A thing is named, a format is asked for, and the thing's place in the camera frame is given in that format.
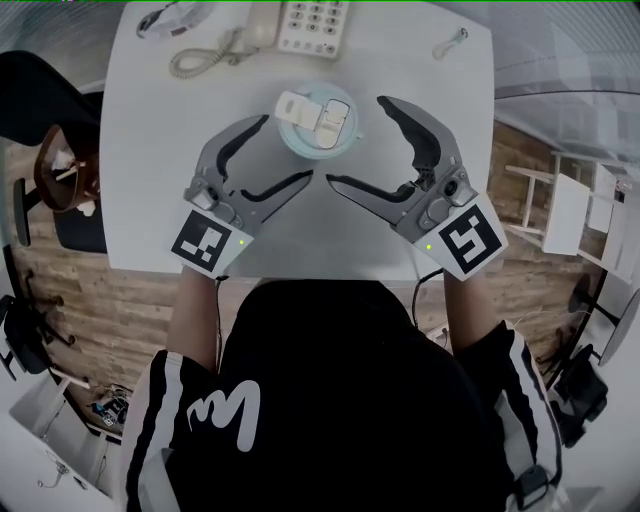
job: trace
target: wooden floor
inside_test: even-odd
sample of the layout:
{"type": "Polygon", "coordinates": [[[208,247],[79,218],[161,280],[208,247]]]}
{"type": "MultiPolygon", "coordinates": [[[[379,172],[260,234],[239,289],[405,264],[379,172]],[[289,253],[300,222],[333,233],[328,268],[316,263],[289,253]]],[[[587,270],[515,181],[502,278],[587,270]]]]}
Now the wooden floor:
{"type": "MultiPolygon", "coordinates": [[[[71,348],[58,342],[48,350],[56,365],[87,377],[91,390],[72,389],[74,398],[91,418],[88,408],[106,386],[133,388],[153,355],[163,348],[171,317],[178,277],[109,268],[107,256],[63,249],[58,243],[53,218],[42,204],[29,213],[32,245],[17,241],[13,216],[13,182],[27,179],[33,185],[33,164],[38,148],[6,143],[5,188],[12,250],[18,270],[32,269],[38,298],[61,295],[64,306],[51,314],[50,322],[65,335],[77,339],[71,348]]],[[[550,172],[550,148],[508,127],[496,124],[491,156],[489,195],[502,220],[518,221],[524,210],[527,180],[506,173],[507,164],[550,172]]],[[[583,173],[585,180],[590,173],[583,173]]],[[[545,205],[550,190],[540,184],[534,196],[533,226],[544,226],[545,205]]],[[[583,248],[598,255],[604,235],[586,233],[583,248]]],[[[567,301],[578,278],[585,272],[597,281],[600,269],[579,257],[542,253],[531,244],[510,236],[510,247],[490,265],[487,277],[492,300],[499,313],[527,339],[535,356],[544,357],[555,348],[558,327],[577,324],[580,314],[568,315],[567,301]]],[[[254,280],[230,279],[220,291],[223,332],[233,325],[236,311],[254,280]]],[[[403,304],[410,308],[414,283],[390,284],[403,304]]],[[[427,283],[418,302],[418,319],[424,332],[446,321],[442,283],[427,283]]],[[[91,418],[101,425],[100,420],[91,418]]]]}

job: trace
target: white table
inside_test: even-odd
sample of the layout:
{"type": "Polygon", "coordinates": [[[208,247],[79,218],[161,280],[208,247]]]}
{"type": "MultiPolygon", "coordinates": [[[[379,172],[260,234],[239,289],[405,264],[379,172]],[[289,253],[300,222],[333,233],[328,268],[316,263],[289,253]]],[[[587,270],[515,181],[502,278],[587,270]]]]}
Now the white table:
{"type": "MultiPolygon", "coordinates": [[[[102,208],[114,268],[178,272],[169,253],[174,212],[204,144],[233,122],[272,113],[285,89],[315,80],[354,98],[364,138],[315,165],[311,184],[265,224],[230,266],[231,275],[415,280],[437,268],[382,220],[333,192],[324,174],[347,174],[395,190],[417,176],[413,151],[376,103],[381,94],[420,105],[454,133],[472,185],[486,189],[493,134],[491,34],[427,3],[353,4],[340,59],[262,51],[237,67],[218,64],[187,81],[170,76],[181,49],[213,47],[243,25],[249,3],[216,5],[196,30],[166,41],[139,39],[139,20],[164,3],[127,5],[105,87],[100,140],[102,208]],[[436,44],[464,27],[469,38],[442,62],[436,44]]],[[[229,185],[259,192],[290,174],[275,123],[231,161],[229,185]]]]}

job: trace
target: sleeve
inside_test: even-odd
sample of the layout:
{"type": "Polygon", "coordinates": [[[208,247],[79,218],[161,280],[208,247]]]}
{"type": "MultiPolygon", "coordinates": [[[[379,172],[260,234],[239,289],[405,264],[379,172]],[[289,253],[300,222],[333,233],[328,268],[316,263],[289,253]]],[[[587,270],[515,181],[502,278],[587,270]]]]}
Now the sleeve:
{"type": "Polygon", "coordinates": [[[562,476],[562,448],[546,389],[522,335],[502,322],[457,359],[496,420],[492,423],[502,426],[497,434],[514,482],[507,510],[548,506],[562,476]]]}
{"type": "Polygon", "coordinates": [[[129,404],[122,436],[120,507],[140,511],[143,466],[189,435],[187,408],[213,388],[215,376],[195,361],[162,350],[142,373],[129,404]]]}

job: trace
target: white telephone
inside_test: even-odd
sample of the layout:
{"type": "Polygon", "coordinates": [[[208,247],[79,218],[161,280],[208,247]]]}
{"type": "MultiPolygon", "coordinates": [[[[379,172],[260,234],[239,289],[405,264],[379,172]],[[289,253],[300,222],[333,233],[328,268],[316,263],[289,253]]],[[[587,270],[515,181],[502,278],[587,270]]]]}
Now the white telephone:
{"type": "Polygon", "coordinates": [[[275,47],[288,53],[337,59],[349,2],[253,2],[246,27],[227,30],[218,48],[188,48],[169,64],[176,78],[193,78],[226,59],[236,65],[260,49],[275,47]],[[242,50],[234,51],[242,42],[242,50]],[[183,67],[183,59],[201,59],[196,67],[183,67]]]}

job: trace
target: office chair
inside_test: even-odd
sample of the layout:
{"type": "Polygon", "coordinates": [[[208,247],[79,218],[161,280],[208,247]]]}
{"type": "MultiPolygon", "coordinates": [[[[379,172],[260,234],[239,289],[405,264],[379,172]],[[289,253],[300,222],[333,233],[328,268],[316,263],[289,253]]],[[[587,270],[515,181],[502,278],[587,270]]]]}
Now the office chair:
{"type": "MultiPolygon", "coordinates": [[[[29,271],[25,278],[27,298],[16,299],[5,295],[0,299],[0,323],[4,320],[4,332],[6,335],[9,354],[0,356],[9,376],[16,380],[11,369],[11,362],[15,359],[23,372],[38,374],[51,366],[51,359],[44,348],[42,341],[49,344],[57,339],[67,346],[75,343],[75,337],[64,339],[58,332],[46,322],[46,314],[36,306],[36,300],[31,290],[29,281],[33,278],[33,272],[29,271]]],[[[50,306],[62,306],[62,297],[53,297],[48,301],[50,306]]]]}
{"type": "Polygon", "coordinates": [[[607,405],[609,388],[593,370],[589,362],[592,355],[593,345],[580,349],[576,356],[569,360],[554,386],[554,390],[571,409],[571,413],[564,412],[557,401],[551,401],[562,444],[567,448],[575,446],[584,435],[584,422],[595,421],[607,405]]]}
{"type": "MultiPolygon", "coordinates": [[[[26,146],[41,144],[53,125],[59,125],[69,147],[98,152],[102,93],[83,96],[55,69],[36,55],[24,51],[0,54],[0,136],[26,146]]],[[[18,239],[31,245],[27,213],[41,201],[37,190],[25,193],[25,180],[13,186],[18,239]]],[[[76,209],[54,212],[60,244],[84,252],[106,254],[102,210],[85,217],[76,209]]]]}

